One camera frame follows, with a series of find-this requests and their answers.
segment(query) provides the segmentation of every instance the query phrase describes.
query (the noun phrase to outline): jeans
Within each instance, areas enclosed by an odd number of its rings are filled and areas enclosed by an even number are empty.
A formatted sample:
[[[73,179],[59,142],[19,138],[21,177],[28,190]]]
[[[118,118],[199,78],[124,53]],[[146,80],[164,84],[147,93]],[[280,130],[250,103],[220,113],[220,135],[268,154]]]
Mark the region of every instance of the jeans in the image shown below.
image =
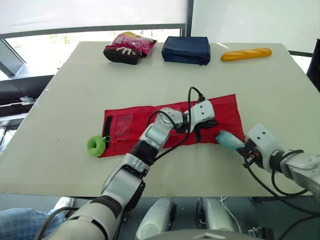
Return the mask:
[[[53,212],[54,210],[44,213],[32,208],[11,208],[0,211],[0,240],[33,240],[44,221]],[[66,221],[64,213],[58,213],[43,237],[52,233],[64,221]]]

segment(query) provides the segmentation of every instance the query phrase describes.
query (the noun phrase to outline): metal ring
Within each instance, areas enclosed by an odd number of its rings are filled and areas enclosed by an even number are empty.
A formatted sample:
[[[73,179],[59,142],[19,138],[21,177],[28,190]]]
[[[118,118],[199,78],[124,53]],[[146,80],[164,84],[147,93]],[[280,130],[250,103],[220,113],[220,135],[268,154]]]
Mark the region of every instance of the metal ring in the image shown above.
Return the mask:
[[[112,140],[111,136],[104,136],[103,139],[106,143],[109,143]]]

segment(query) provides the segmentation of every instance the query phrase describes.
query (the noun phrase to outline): snack bag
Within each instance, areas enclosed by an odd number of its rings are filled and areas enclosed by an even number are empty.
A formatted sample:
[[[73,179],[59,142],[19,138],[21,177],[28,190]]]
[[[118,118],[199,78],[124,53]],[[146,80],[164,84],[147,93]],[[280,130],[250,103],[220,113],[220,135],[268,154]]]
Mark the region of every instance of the snack bag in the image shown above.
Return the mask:
[[[151,49],[156,44],[157,40],[136,35],[130,31],[119,34],[109,45],[105,48],[129,48],[138,50],[142,57],[146,57]]]

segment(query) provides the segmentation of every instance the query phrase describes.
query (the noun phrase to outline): red pouch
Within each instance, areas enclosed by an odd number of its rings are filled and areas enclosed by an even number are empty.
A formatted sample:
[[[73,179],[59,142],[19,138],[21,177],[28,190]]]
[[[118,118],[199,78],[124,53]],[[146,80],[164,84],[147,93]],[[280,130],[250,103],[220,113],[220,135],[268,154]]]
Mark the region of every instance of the red pouch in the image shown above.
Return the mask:
[[[106,48],[120,48],[126,47],[129,49],[136,49],[142,57],[147,56],[151,49],[156,44],[156,40],[136,35],[130,31],[119,34]]]
[[[209,101],[213,105],[218,126],[200,129],[200,143],[217,144],[216,136],[220,134],[220,130],[225,130],[236,136],[242,142],[245,142],[236,95],[232,94],[211,98]],[[188,102],[178,102],[161,106],[135,106],[124,109],[105,110],[102,136],[110,136],[111,141],[106,142],[105,151],[100,157],[110,157],[129,153],[146,129],[146,124],[150,115],[154,111],[164,107],[185,112],[188,110]],[[177,143],[181,142],[185,136],[186,133],[177,134],[175,131],[172,131],[163,148],[175,146]],[[195,143],[196,136],[193,131],[183,145]]]

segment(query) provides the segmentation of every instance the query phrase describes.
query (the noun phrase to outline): black chair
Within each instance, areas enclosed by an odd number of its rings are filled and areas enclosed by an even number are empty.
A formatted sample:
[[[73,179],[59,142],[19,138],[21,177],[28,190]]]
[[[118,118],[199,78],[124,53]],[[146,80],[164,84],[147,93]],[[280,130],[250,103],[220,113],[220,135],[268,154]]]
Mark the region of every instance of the black chair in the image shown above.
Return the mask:
[[[311,63],[306,75],[320,92],[320,39],[317,39]]]

